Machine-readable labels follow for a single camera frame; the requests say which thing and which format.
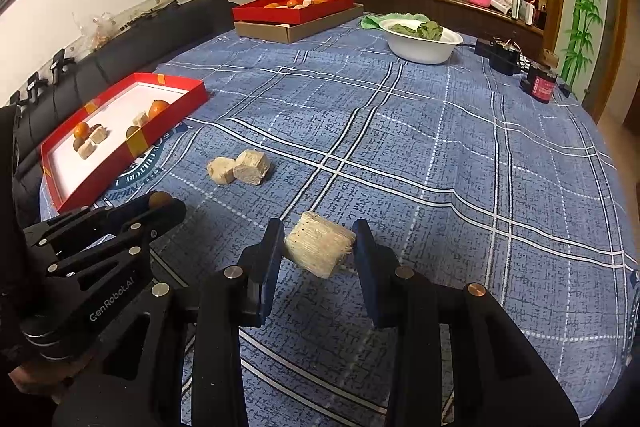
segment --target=brown cardboard box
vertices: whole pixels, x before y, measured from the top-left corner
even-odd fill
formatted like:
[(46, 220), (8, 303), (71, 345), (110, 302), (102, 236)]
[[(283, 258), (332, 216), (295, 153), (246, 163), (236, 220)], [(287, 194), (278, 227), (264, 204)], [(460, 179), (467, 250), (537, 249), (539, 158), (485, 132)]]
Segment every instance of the brown cardboard box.
[(355, 19), (364, 13), (362, 4), (354, 4), (353, 8), (344, 10), (326, 17), (321, 17), (311, 22), (288, 25), (275, 25), (269, 23), (236, 22), (236, 32), (241, 37), (263, 39), (265, 41), (282, 42), (291, 44), (305, 37), (315, 35), (329, 28), (334, 28), (347, 21)]

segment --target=beige cube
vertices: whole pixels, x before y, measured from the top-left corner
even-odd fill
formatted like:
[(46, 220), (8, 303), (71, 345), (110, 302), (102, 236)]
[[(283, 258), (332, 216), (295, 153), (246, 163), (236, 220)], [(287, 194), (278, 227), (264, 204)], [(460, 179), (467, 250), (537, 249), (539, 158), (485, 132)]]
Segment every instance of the beige cube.
[(236, 160), (218, 156), (207, 165), (209, 177), (218, 185), (228, 185), (232, 183), (234, 178), (234, 165)]
[(78, 154), (83, 160), (89, 158), (95, 151), (95, 145), (91, 143), (91, 140), (87, 140), (78, 148)]
[(146, 115), (146, 112), (143, 111), (140, 114), (137, 114), (136, 117), (133, 119), (133, 125), (142, 127), (148, 121), (149, 121), (149, 118)]
[(356, 235), (314, 212), (303, 212), (285, 240), (285, 255), (312, 274), (328, 279), (353, 251)]
[(243, 183), (260, 185), (270, 166), (265, 153), (247, 149), (236, 158), (234, 176)]
[(89, 135), (89, 138), (91, 138), (91, 141), (94, 142), (95, 144), (103, 142), (107, 138), (107, 130), (103, 126), (99, 125)]

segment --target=red tray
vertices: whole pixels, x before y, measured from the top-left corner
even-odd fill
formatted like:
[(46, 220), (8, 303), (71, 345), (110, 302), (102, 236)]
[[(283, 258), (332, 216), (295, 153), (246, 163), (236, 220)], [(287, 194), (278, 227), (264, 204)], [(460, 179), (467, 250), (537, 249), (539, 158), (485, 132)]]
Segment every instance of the red tray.
[[(133, 73), (76, 111), (40, 146), (42, 170), (59, 212), (92, 204), (132, 161), (164, 133), (208, 100), (200, 80), (153, 73)], [(153, 100), (169, 106), (129, 138), (133, 118), (148, 112)], [(73, 130), (85, 121), (100, 123), (109, 136), (82, 160), (73, 149)]]
[(277, 2), (285, 5), (288, 0), (257, 0), (233, 9), (236, 21), (247, 22), (275, 22), (288, 24), (302, 24), (332, 13), (353, 8), (353, 0), (327, 0), (320, 4), (312, 4), (300, 10), (293, 8), (265, 8), (267, 4)]

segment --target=green bamboo painting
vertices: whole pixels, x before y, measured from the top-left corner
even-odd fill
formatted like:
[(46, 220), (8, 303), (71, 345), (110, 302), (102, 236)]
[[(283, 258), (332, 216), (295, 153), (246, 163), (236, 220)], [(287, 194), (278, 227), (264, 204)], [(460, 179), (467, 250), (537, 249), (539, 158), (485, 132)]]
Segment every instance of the green bamboo painting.
[(573, 86), (575, 78), (581, 71), (593, 64), (593, 43), (591, 42), (591, 26), (602, 26), (598, 5), (602, 0), (575, 0), (572, 26), (569, 33), (569, 44), (563, 50), (565, 55), (561, 76)]

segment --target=red label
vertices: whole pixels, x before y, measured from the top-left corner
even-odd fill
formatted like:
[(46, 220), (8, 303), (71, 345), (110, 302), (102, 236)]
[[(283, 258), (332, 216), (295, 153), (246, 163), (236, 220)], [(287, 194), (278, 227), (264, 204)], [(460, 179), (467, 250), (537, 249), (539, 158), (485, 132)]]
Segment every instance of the red label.
[(531, 91), (531, 94), (548, 102), (549, 100), (551, 100), (551, 93), (554, 90), (554, 86), (554, 83), (537, 76), (536, 81), (533, 84), (533, 90)]

